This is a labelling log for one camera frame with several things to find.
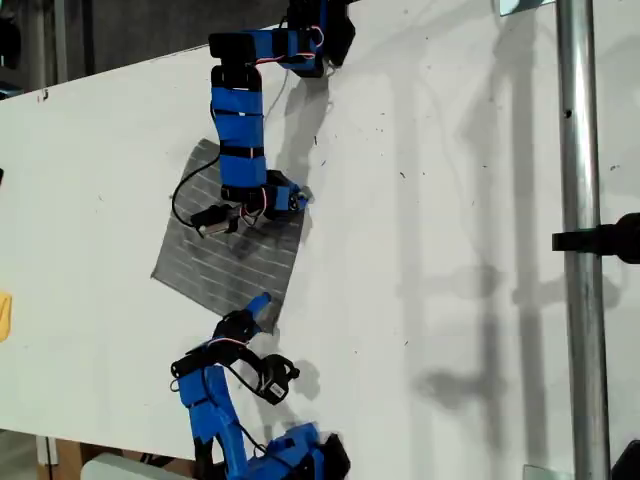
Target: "black cable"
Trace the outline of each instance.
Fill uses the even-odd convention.
[[[51,465],[51,449],[49,448],[49,437],[44,437],[47,442],[47,471],[49,472],[49,480],[53,480],[53,466]]]
[[[231,369],[230,367],[227,367],[227,368],[229,368],[229,370],[234,372],[236,377],[238,379],[240,379],[240,376],[235,372],[235,370]],[[213,398],[213,395],[211,395],[211,392],[209,391],[209,387],[207,385],[207,379],[206,379],[205,374],[204,374],[204,368],[200,369],[200,378],[202,379],[202,388],[204,389],[204,393],[207,396],[207,399],[214,406],[218,407],[219,406],[218,402],[215,401],[215,399]],[[244,380],[241,380],[241,382],[243,383],[243,385],[247,386],[247,388],[249,388],[251,391],[253,391],[253,388],[249,387],[248,384]],[[259,444],[255,440],[255,438],[253,438],[251,436],[251,434],[247,431],[247,429],[242,426],[242,424],[240,423],[239,420],[235,420],[233,423],[242,431],[242,433],[253,444],[253,446],[263,453],[263,455],[266,455],[266,456],[268,456],[270,458],[273,458],[276,462],[278,462],[281,465],[284,465],[285,467],[287,467],[289,469],[289,471],[294,475],[295,478],[298,478],[298,479],[300,478],[300,476],[298,475],[298,472],[296,472],[296,470],[295,470],[293,465],[289,464],[289,462],[284,461],[283,459],[281,459],[277,455],[274,455],[273,453],[268,452],[266,447],[264,445]]]
[[[227,368],[227,370],[229,370],[231,373],[233,373],[233,376],[236,377],[241,384],[243,384],[245,387],[247,387],[247,389],[250,392],[252,392],[254,395],[257,395],[258,397],[260,396],[260,393],[259,393],[258,389],[260,388],[262,382],[258,383],[258,389],[255,389],[251,385],[249,385],[249,383],[244,378],[242,378],[240,376],[240,374],[238,372],[236,372],[233,368],[228,367],[226,365],[225,365],[225,367]]]
[[[184,186],[185,183],[187,183],[189,180],[191,180],[193,177],[195,177],[201,171],[206,170],[207,168],[214,166],[218,162],[219,159],[220,159],[220,154],[218,153],[218,155],[216,155],[216,158],[214,158],[210,162],[205,163],[201,167],[196,168],[191,173],[187,174],[182,180],[180,180],[180,183],[178,183],[178,186],[174,190],[173,196],[171,197],[171,210],[173,211],[174,217],[176,217],[176,219],[182,225],[184,225],[185,227],[195,228],[195,225],[193,223],[191,223],[191,222],[187,222],[180,215],[178,215],[178,211],[176,210],[176,197],[178,196],[178,193],[180,192],[180,189]]]

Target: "white board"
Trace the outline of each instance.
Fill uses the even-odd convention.
[[[268,161],[315,202],[279,325],[302,375],[277,408],[233,380],[238,414],[259,441],[339,432],[355,480],[571,472],[554,10],[351,10],[324,94],[261,69]],[[640,211],[639,17],[596,3],[605,222]],[[192,456],[169,366],[218,318],[149,275],[189,153],[217,140],[211,66],[203,48],[0,104],[0,428]],[[604,273],[615,459],[640,433],[640,271]]]

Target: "black clamp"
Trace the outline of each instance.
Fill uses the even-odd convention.
[[[640,213],[629,213],[615,225],[555,233],[553,251],[617,255],[625,263],[640,264]]]

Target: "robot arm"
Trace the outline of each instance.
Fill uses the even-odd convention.
[[[312,424],[300,425],[261,448],[263,455],[247,459],[241,426],[229,395],[224,367],[244,360],[258,375],[249,386],[254,394],[272,405],[289,393],[289,382],[300,371],[281,355],[260,359],[247,342],[260,328],[255,316],[270,301],[268,294],[252,300],[240,311],[226,315],[216,326],[213,338],[171,365],[178,382],[180,399],[189,410],[195,445],[196,478],[213,480],[341,480],[350,468],[349,458],[337,435],[320,443]],[[217,440],[224,462],[214,464],[211,449]]]
[[[308,198],[264,156],[262,78],[257,65],[277,62],[300,77],[321,77],[328,62],[341,66],[355,37],[347,5],[352,0],[291,0],[287,28],[209,36],[211,116],[220,137],[223,205],[191,217],[202,235],[232,233],[240,218],[255,222],[303,211]]]

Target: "electrical wire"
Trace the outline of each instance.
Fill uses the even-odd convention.
[[[311,25],[311,28],[313,28],[314,30],[317,30],[318,32],[320,32],[320,43],[318,45],[316,45],[316,48],[320,48],[324,44],[324,32],[317,25]]]
[[[267,209],[267,192],[264,189],[264,187],[261,190],[262,190],[262,210],[260,210],[260,213],[256,215],[251,215],[247,210],[247,208],[244,206],[244,204],[240,207],[240,218],[242,218],[242,221],[244,222],[244,224],[249,228],[256,226],[256,223],[258,223],[258,220]],[[249,217],[253,219],[253,222],[249,223],[245,217]]]
[[[49,473],[49,480],[53,480],[53,466],[51,465],[51,448],[49,447],[49,437],[44,437],[47,442],[47,472]]]
[[[229,370],[233,374],[233,376],[238,379],[238,381],[241,384],[243,384],[245,387],[247,387],[247,389],[250,392],[252,392],[254,395],[260,396],[260,389],[262,388],[262,380],[259,381],[258,388],[253,388],[251,385],[249,385],[249,382],[247,382],[244,378],[242,378],[240,376],[240,374],[238,372],[236,372],[232,367],[225,365],[225,368],[227,370]]]
[[[218,342],[231,342],[231,343],[235,343],[237,345],[241,345],[243,347],[246,347],[248,344],[245,342],[241,342],[240,340],[235,340],[233,338],[227,338],[227,337],[220,337],[220,338],[214,338],[213,340],[211,340],[208,345],[212,345],[214,343],[218,343]]]
[[[211,394],[211,391],[209,390],[209,386],[207,385],[207,379],[205,377],[205,373],[204,373],[204,368],[200,369],[200,379],[202,380],[202,388],[204,389],[204,393],[207,396],[207,399],[215,406],[215,407],[219,407],[218,402],[215,401],[215,399],[213,398],[213,395]],[[242,426],[242,424],[240,423],[239,420],[234,420],[233,422],[244,434],[245,437],[247,437],[247,439],[251,442],[251,444],[254,446],[254,448],[260,450],[262,452],[263,455],[266,455],[270,458],[273,458],[276,462],[280,463],[281,465],[285,466],[286,468],[289,469],[289,471],[293,474],[293,476],[295,478],[300,479],[300,475],[298,474],[298,472],[296,472],[295,467],[293,465],[291,465],[289,462],[286,462],[285,460],[283,460],[282,458],[280,458],[277,455],[274,455],[273,453],[267,451],[267,448],[258,443],[256,441],[255,438],[253,438],[253,436],[251,436],[251,434],[247,431],[246,428],[244,428]]]
[[[185,177],[182,180],[180,180],[180,183],[178,183],[178,186],[173,191],[173,196],[171,197],[171,210],[173,211],[174,217],[176,217],[176,219],[185,227],[196,228],[193,223],[187,222],[178,214],[178,210],[176,209],[176,197],[178,196],[180,189],[184,186],[185,183],[187,183],[189,180],[191,180],[193,177],[195,177],[198,173],[202,172],[203,170],[206,170],[207,168],[214,166],[218,162],[218,160],[220,160],[219,153],[218,155],[216,155],[216,158],[214,158],[210,162],[205,163],[201,167],[198,167],[195,170],[193,170],[191,173],[185,175]]]

